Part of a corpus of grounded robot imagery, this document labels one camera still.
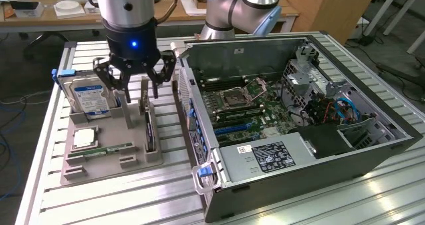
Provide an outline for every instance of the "blue latch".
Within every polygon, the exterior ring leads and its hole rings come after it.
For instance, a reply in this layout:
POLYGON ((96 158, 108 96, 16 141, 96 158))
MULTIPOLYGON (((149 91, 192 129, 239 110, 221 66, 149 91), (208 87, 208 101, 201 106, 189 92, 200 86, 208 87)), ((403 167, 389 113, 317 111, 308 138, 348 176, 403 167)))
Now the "blue latch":
POLYGON ((54 79, 55 83, 59 85, 59 88, 62 89, 59 79, 58 79, 58 69, 52 69, 51 74, 52 74, 52 79, 54 79))
POLYGON ((199 177, 200 178, 211 176, 211 175, 213 175, 213 171, 212 171, 211 167, 205 167, 205 168, 199 170, 199 177))
POLYGON ((191 108, 191 110, 189 110, 189 117, 193 117, 193 114, 195 114, 195 109, 191 108))
POLYGON ((64 69, 60 71, 59 74, 62 77, 71 77, 75 76, 75 69, 64 69))

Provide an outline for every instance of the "aluminum table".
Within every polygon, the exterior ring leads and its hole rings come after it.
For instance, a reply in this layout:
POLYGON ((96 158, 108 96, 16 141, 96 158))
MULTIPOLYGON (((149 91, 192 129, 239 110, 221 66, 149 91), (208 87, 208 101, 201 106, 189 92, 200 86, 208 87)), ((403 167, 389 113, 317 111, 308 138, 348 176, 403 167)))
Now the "aluminum table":
MULTIPOLYGON (((419 109, 331 36, 315 32, 311 34, 409 124, 425 134, 425 115, 419 109)), ((167 50, 172 41, 192 39, 159 39, 159 48, 167 50)), ((108 53, 107 41, 76 43, 75 47, 64 49, 59 69, 91 68, 92 58, 107 56, 108 53)), ((331 78, 341 77, 325 59, 320 60, 320 66, 331 78)), ((133 76, 129 84, 133 100, 139 95, 140 79, 141 75, 133 76)), ((55 85, 16 224, 205 224, 201 200, 193 189, 171 84, 160 88, 159 94, 153 103, 164 164, 149 170, 66 188, 59 179, 70 104, 55 85)), ((425 139, 364 177, 240 214, 213 225, 424 223, 424 171, 425 139)))

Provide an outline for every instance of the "motherboard chip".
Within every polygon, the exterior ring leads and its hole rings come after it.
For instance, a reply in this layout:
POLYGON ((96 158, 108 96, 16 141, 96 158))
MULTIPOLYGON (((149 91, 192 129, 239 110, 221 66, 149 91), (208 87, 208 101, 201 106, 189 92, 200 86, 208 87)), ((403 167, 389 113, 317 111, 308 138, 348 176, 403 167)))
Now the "motherboard chip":
POLYGON ((247 104, 247 99, 240 89, 224 92, 223 97, 229 106, 247 104))

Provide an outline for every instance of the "circuit board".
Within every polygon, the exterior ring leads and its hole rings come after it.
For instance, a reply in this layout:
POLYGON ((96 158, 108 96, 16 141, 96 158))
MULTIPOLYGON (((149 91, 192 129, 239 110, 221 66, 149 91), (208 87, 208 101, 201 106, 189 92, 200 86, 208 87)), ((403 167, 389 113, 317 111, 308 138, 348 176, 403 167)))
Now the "circuit board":
POLYGON ((201 94, 223 147, 284 135, 296 127, 276 89, 264 81, 260 83, 259 78, 244 88, 201 94))

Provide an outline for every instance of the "hard drive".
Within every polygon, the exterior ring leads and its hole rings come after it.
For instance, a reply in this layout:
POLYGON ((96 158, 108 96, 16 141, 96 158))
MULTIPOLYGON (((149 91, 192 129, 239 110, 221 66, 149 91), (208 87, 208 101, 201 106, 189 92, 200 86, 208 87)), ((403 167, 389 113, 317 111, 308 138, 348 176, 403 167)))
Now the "hard drive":
POLYGON ((119 101, 91 70, 63 72, 59 82, 74 113, 86 113, 88 120, 111 116, 110 110, 119 106, 119 101))

